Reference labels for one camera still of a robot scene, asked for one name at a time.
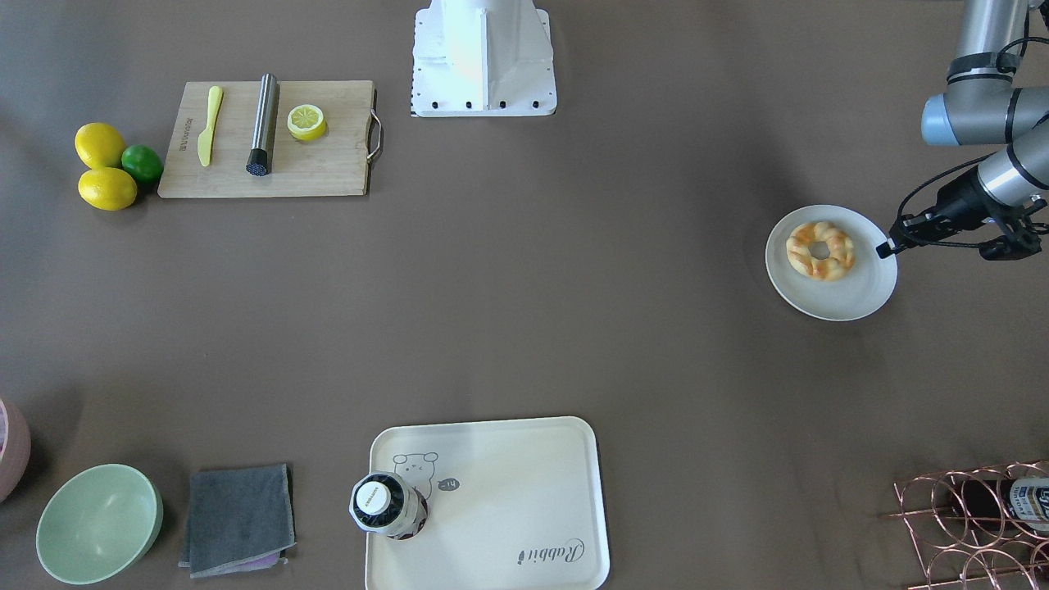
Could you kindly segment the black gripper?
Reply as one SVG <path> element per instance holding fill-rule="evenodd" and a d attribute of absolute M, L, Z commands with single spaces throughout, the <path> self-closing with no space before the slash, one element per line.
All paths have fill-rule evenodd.
<path fill-rule="evenodd" d="M 889 230 L 889 238 L 875 249 L 877 257 L 889 259 L 897 251 L 924 245 L 941 245 L 963 230 L 975 230 L 985 218 L 1001 211 L 1001 185 L 996 180 L 983 178 L 980 169 L 968 169 L 959 178 L 944 184 L 937 201 L 917 216 L 904 213 L 906 204 L 932 180 L 922 183 L 900 202 L 897 219 Z"/>

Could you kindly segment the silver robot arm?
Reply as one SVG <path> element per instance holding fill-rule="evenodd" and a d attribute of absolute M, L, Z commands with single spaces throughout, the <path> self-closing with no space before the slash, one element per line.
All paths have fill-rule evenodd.
<path fill-rule="evenodd" d="M 993 225 L 996 238 L 977 243 L 987 261 L 1037 254 L 1047 226 L 1033 216 L 1047 208 L 1048 90 L 1013 82 L 1034 10 L 1045 1 L 966 1 L 947 89 L 923 108 L 922 135 L 929 145 L 996 145 L 996 153 L 956 166 L 936 202 L 911 216 L 899 210 L 889 241 L 876 252 L 889 258 L 914 247 L 954 247 L 955 237 Z"/>

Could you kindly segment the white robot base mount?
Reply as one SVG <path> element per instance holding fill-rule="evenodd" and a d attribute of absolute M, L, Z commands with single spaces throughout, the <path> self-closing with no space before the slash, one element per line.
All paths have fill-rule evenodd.
<path fill-rule="evenodd" d="M 432 1 L 415 14 L 410 113 L 553 115 L 550 16 L 532 1 Z"/>

